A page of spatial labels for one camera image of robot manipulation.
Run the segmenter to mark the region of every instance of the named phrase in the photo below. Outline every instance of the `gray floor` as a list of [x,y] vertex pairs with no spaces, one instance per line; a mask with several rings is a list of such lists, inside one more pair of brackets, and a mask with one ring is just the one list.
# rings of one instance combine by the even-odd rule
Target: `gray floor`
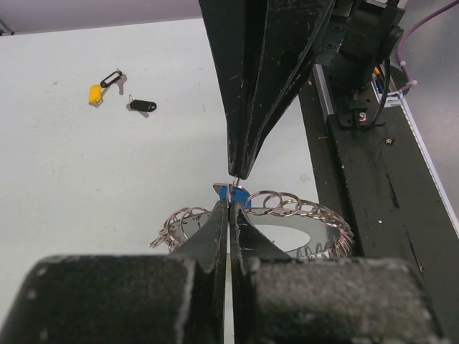
[[[408,1],[402,27],[452,0]],[[403,57],[418,86],[407,96],[413,117],[455,213],[459,214],[459,6],[420,27],[407,41]]]

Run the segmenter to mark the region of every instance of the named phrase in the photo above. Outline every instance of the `white oval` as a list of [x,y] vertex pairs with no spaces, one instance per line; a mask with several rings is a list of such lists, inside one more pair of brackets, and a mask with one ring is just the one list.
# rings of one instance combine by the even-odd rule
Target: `white oval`
[[284,252],[303,247],[311,240],[311,237],[304,231],[290,227],[273,226],[272,224],[257,224],[256,227]]

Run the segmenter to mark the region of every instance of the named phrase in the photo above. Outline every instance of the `white tabletop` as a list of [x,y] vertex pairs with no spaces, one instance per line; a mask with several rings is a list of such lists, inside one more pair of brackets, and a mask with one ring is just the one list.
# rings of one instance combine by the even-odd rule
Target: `white tabletop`
[[[1,324],[39,259],[166,253],[148,248],[165,218],[212,208],[212,184],[232,178],[201,19],[2,37],[0,60]],[[89,87],[116,68],[125,95],[112,86],[89,106]],[[128,112],[129,94],[158,109]],[[317,201],[298,100],[242,185]]]

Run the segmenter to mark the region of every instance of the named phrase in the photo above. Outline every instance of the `cable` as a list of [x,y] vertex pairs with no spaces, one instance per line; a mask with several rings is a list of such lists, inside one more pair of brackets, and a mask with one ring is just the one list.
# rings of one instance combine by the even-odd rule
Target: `cable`
[[359,123],[359,119],[358,118],[356,119],[357,128],[360,129],[361,131],[368,131],[376,125],[378,118],[381,115],[382,109],[384,109],[384,106],[386,105],[387,94],[389,93],[389,85],[390,85],[390,59],[386,59],[384,61],[384,73],[385,73],[384,89],[382,90],[381,101],[379,102],[378,108],[376,109],[376,112],[374,113],[372,121],[370,122],[370,124],[362,126]]
[[426,16],[423,20],[419,21],[416,23],[411,29],[409,29],[403,37],[400,39],[399,44],[397,45],[397,49],[395,50],[395,57],[397,59],[397,62],[400,65],[400,69],[404,73],[405,77],[407,78],[408,82],[405,86],[401,87],[398,89],[398,92],[405,94],[408,93],[414,86],[417,84],[417,80],[414,80],[411,76],[410,71],[407,68],[407,63],[403,60],[402,58],[402,46],[404,44],[404,41],[407,40],[407,38],[414,32],[416,31],[419,27],[421,27],[423,24],[427,23],[429,20],[435,18],[437,15],[442,14],[443,12],[447,11],[448,9],[453,8],[459,4],[459,0],[453,1],[451,4],[446,5],[445,7],[442,7],[441,9],[433,12],[431,15]]

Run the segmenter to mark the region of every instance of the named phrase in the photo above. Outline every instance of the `metal coil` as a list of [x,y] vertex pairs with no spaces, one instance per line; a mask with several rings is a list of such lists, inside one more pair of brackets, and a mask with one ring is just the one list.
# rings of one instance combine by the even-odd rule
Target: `metal coil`
[[[249,201],[259,196],[265,196],[262,208],[247,208]],[[273,199],[277,199],[278,204],[275,207],[269,207],[268,202]],[[341,216],[326,206],[300,199],[292,193],[271,190],[255,192],[246,200],[245,211],[251,216],[308,217],[339,231],[337,237],[335,236],[332,240],[327,241],[323,247],[317,248],[315,252],[312,252],[309,247],[305,248],[305,258],[348,257],[352,251],[354,234],[351,231],[351,227]],[[200,207],[182,208],[175,211],[164,222],[163,228],[158,233],[158,238],[153,240],[149,246],[154,248],[163,242],[167,242],[169,252],[173,252],[188,239],[188,235],[184,230],[184,225],[187,224],[186,220],[195,221],[199,230],[202,222],[204,222],[203,217],[209,218],[209,215],[210,211]]]

